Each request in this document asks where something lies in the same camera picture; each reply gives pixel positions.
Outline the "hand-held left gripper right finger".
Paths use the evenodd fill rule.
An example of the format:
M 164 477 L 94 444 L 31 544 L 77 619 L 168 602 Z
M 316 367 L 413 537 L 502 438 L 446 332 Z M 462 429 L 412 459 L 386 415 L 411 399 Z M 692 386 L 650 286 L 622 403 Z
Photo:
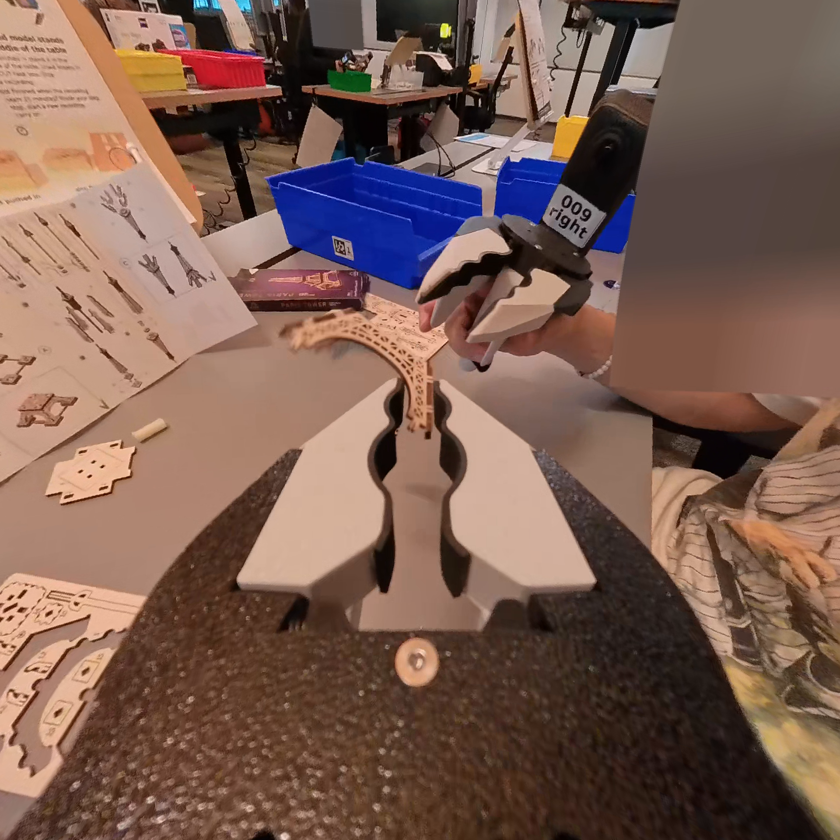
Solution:
M 488 624 L 502 603 L 591 592 L 595 575 L 536 451 L 446 381 L 434 386 L 434 420 L 450 480 L 440 531 L 450 594 Z

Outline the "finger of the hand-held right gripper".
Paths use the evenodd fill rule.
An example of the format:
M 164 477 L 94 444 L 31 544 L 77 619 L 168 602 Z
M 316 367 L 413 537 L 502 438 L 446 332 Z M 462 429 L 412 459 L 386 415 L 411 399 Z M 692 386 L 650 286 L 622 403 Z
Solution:
M 496 277 L 511 252 L 499 217 L 466 221 L 428 268 L 416 294 L 427 320 L 447 321 L 467 297 Z
M 570 290 L 569 281 L 544 269 L 532 269 L 527 276 L 504 269 L 481 304 L 467 342 L 503 344 L 512 336 L 542 327 Z

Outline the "wooden lattice tower base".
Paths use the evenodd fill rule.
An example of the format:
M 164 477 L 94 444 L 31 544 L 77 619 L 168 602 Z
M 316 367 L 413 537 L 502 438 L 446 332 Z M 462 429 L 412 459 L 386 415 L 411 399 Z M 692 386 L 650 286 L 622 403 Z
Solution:
M 434 426 L 434 372 L 430 360 L 397 336 L 393 329 L 378 325 L 352 310 L 333 310 L 286 325 L 279 336 L 294 351 L 312 350 L 326 343 L 349 341 L 382 357 L 403 379 L 408 394 L 405 415 L 408 429 L 432 436 Z

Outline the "person's right hand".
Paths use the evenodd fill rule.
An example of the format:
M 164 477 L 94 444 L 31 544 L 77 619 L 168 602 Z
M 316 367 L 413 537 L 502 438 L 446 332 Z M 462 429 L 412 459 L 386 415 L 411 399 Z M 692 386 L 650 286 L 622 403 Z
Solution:
M 482 361 L 487 347 L 468 343 L 467 334 L 489 291 L 490 282 L 467 297 L 444 323 L 451 349 L 475 363 Z M 573 316 L 554 316 L 540 329 L 510 337 L 500 351 L 518 357 L 551 354 L 573 366 L 581 377 L 608 385 L 615 325 L 614 314 L 586 305 Z

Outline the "yellow plastic bin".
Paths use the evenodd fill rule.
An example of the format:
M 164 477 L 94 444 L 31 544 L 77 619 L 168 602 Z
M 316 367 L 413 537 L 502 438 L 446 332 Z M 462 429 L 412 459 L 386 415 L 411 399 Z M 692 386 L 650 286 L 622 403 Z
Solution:
M 187 89 L 184 66 L 179 56 L 137 49 L 115 49 L 114 52 L 137 91 Z
M 588 121 L 588 117 L 578 115 L 559 117 L 552 142 L 552 160 L 567 161 L 571 158 Z

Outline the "blue plastic bin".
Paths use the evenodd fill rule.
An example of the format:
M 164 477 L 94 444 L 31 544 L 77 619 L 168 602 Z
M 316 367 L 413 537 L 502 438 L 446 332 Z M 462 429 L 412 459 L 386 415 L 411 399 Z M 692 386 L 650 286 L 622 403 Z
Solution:
M 461 225 L 476 185 L 342 159 L 266 179 L 290 246 L 414 290 Z
M 508 159 L 497 175 L 494 214 L 525 217 L 540 221 L 560 182 L 565 162 L 523 158 Z M 603 228 L 592 249 L 621 254 L 627 246 L 636 196 L 630 192 L 610 222 Z

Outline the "wooden sheet with arch cutouts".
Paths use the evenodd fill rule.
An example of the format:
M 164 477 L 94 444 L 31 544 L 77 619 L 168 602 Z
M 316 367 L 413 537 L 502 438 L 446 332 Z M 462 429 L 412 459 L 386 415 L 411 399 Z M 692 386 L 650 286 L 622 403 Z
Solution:
M 365 294 L 362 311 L 375 327 L 397 339 L 423 361 L 431 360 L 448 342 L 443 328 L 422 332 L 414 310 L 370 292 Z

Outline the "instruction board on stand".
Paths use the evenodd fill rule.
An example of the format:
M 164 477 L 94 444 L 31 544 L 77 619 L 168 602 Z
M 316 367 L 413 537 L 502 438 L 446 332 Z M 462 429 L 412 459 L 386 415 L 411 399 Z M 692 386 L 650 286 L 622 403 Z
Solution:
M 518 1 L 518 15 L 513 33 L 515 51 L 519 57 L 526 122 L 507 139 L 504 146 L 481 159 L 473 172 L 497 176 L 503 163 L 530 134 L 542 127 L 553 115 L 552 82 L 546 57 L 544 31 L 539 3 Z

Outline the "purple puzzle box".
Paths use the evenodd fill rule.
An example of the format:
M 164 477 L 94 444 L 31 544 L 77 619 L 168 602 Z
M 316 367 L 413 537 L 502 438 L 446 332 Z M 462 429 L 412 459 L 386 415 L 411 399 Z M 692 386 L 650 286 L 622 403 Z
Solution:
M 228 280 L 252 312 L 360 311 L 370 288 L 351 269 L 242 269 Z

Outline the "dark computer monitor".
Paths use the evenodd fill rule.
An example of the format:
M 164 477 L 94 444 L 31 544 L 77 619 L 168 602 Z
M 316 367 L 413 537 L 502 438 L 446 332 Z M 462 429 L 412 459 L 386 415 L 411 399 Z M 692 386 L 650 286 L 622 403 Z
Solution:
M 376 1 L 376 36 L 396 42 L 404 35 L 419 35 L 433 44 L 455 33 L 458 1 Z

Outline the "person's striped printed shirt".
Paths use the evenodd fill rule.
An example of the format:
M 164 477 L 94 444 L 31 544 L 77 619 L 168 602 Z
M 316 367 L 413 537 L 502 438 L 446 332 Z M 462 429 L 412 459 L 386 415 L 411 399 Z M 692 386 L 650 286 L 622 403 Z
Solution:
M 839 837 L 838 398 L 757 395 L 798 424 L 761 469 L 652 477 L 654 557 L 703 626 L 766 753 Z

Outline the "red plastic bin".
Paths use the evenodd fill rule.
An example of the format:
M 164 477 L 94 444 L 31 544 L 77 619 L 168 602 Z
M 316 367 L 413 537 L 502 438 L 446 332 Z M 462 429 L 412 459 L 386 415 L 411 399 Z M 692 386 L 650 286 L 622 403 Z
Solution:
M 266 69 L 261 56 L 209 49 L 160 49 L 190 67 L 199 86 L 215 89 L 263 88 Z

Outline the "folded assembly instruction sheet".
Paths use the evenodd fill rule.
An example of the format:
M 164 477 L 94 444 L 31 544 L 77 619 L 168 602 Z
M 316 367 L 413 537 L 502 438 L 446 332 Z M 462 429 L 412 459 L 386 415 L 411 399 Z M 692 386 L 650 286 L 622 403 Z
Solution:
M 1 479 L 256 320 L 148 166 L 2 218 Z

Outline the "tan poster board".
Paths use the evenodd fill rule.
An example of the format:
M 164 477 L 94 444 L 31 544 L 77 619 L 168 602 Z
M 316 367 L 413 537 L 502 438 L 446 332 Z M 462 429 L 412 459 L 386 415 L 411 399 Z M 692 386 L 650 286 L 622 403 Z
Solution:
M 172 196 L 177 197 L 181 210 L 194 231 L 203 227 L 203 208 L 193 185 L 172 152 L 167 139 L 152 117 L 140 93 L 136 91 L 124 71 L 120 59 L 110 46 L 94 17 L 78 1 L 58 1 L 80 42 L 99 74 L 108 85 L 123 116 L 130 125 L 145 157 L 155 166 L 168 184 Z

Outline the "printed instruction poster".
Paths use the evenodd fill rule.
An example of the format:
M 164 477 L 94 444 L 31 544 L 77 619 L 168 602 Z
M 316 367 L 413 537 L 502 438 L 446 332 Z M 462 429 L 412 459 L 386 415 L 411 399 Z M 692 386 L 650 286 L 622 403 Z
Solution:
M 148 160 L 59 4 L 2 1 L 2 217 Z

